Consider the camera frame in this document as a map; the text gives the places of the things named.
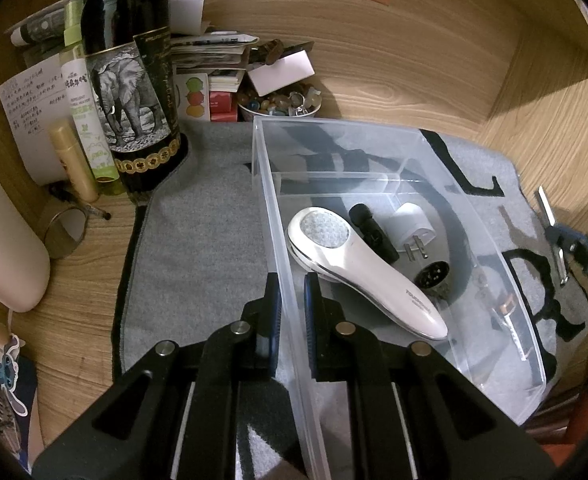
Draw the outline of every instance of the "wine bottle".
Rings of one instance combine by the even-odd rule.
[[[168,0],[87,0],[87,69],[123,183],[149,192],[186,152],[173,99]]]

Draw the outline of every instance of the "elephant picture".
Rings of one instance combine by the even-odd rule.
[[[88,57],[87,69],[112,151],[141,150],[170,134],[134,44]]]

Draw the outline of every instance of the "clear plastic box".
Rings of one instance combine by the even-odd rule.
[[[253,186],[262,210],[269,270],[279,274],[283,323],[279,379],[288,387],[311,478],[350,478],[344,384],[316,383],[309,369],[303,306],[305,271],[290,256],[284,230],[299,210],[320,206],[343,216],[365,203],[379,224],[403,203],[419,205],[436,237],[427,260],[405,253],[394,267],[409,279],[437,260],[450,264],[448,301],[435,301],[448,326],[430,341],[516,423],[545,388],[541,354],[518,288],[485,225],[419,130],[336,120],[256,117]],[[347,319],[379,339],[407,346],[420,339],[349,286],[321,280]],[[507,322],[501,305],[514,308]]]

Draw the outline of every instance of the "metal screw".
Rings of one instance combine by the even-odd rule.
[[[356,326],[349,321],[341,321],[336,325],[336,332],[341,335],[352,335],[356,332]]]
[[[236,335],[243,335],[251,330],[251,325],[247,321],[234,321],[229,329]]]
[[[157,354],[162,355],[162,356],[166,356],[166,355],[171,354],[175,348],[176,348],[176,345],[171,341],[160,341],[160,342],[156,343],[154,350],[156,350]]]
[[[421,357],[426,357],[431,354],[431,346],[424,341],[416,341],[416,343],[411,344],[410,348],[414,354],[420,355]]]

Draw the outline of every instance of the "facial massager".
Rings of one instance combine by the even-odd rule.
[[[427,296],[376,255],[341,216],[322,207],[302,209],[291,219],[287,237],[302,267],[356,289],[416,334],[447,336],[447,326]]]

